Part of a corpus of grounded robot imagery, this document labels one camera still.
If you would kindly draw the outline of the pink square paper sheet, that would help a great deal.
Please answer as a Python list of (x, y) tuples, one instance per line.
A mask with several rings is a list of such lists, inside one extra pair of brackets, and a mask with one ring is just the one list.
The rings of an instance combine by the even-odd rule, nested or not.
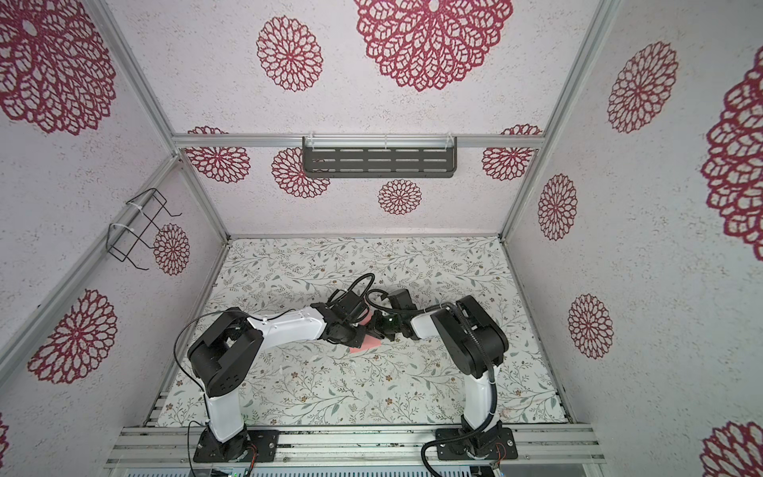
[(382, 340), (375, 334), (374, 330), (374, 312), (369, 311), (366, 317), (360, 322), (361, 326), (365, 326), (365, 336), (363, 342), (357, 348), (351, 348), (351, 353), (360, 353), (363, 351), (371, 350), (379, 347)]

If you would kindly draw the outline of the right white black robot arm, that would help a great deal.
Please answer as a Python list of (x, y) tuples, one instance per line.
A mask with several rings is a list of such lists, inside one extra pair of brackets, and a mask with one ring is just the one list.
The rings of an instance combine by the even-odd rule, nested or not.
[(373, 289), (369, 304), (397, 318), (397, 331), (411, 340), (437, 338), (464, 376), (464, 431), (484, 432), (498, 423), (497, 378), (509, 350), (509, 340), (486, 309), (471, 295), (454, 302), (420, 308), (406, 289)]

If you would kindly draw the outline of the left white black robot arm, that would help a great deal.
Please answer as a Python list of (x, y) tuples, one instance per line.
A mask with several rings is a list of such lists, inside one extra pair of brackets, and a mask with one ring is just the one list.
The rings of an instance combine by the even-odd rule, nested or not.
[(252, 316), (237, 307), (222, 312), (187, 352), (205, 393), (208, 429), (215, 441), (226, 444), (244, 431), (238, 387), (259, 353), (312, 341), (358, 349), (366, 336), (361, 322), (369, 314), (361, 299), (349, 305), (314, 303), (271, 317)]

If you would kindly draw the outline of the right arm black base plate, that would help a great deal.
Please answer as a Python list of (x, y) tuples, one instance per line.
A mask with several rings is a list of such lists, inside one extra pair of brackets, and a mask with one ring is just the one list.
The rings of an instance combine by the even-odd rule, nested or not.
[(437, 458), (444, 461), (455, 460), (516, 460), (519, 457), (514, 435), (499, 421), (487, 432), (469, 439), (439, 443)]

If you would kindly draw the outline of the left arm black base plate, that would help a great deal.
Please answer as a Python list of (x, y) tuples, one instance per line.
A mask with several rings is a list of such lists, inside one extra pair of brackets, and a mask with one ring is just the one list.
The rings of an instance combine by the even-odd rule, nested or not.
[(270, 463), (275, 459), (280, 432), (248, 430), (246, 427), (227, 442), (219, 441), (206, 427), (193, 455), (194, 463)]

